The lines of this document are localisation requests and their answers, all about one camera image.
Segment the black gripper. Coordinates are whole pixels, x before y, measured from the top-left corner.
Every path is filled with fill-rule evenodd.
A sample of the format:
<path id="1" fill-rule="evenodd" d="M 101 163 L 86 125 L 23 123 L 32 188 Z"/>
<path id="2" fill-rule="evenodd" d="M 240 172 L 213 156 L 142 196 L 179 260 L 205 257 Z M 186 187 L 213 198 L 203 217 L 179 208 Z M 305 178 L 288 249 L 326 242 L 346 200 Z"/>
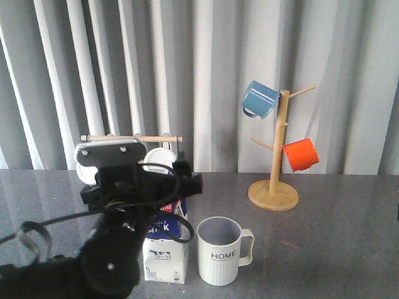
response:
<path id="1" fill-rule="evenodd" d="M 85 186 L 80 196 L 90 210 L 160 207 L 178 195 L 190 197 L 203 193 L 203 177 L 194 175 L 186 160 L 172 163 L 172 175 L 149 173 L 141 164 L 103 167 L 95 175 L 96 185 Z"/>

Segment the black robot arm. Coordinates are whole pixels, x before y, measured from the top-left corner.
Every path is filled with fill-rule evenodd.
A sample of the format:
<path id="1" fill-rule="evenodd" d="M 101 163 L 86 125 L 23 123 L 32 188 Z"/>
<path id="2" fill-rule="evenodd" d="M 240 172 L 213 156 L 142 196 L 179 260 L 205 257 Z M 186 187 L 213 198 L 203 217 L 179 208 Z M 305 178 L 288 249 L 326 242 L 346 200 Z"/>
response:
<path id="1" fill-rule="evenodd" d="M 74 258 L 47 255 L 30 238 L 37 232 L 51 248 L 47 222 L 23 222 L 17 238 L 34 255 L 24 267 L 1 266 L 2 298 L 126 298 L 140 280 L 138 256 L 154 218 L 163 207 L 203 191 L 201 175 L 193 175 L 184 152 L 165 173 L 145 161 L 146 148 L 137 138 L 104 138 L 80 143 L 75 159 L 95 167 L 95 183 L 80 195 L 88 215 L 98 214 L 92 235 Z"/>

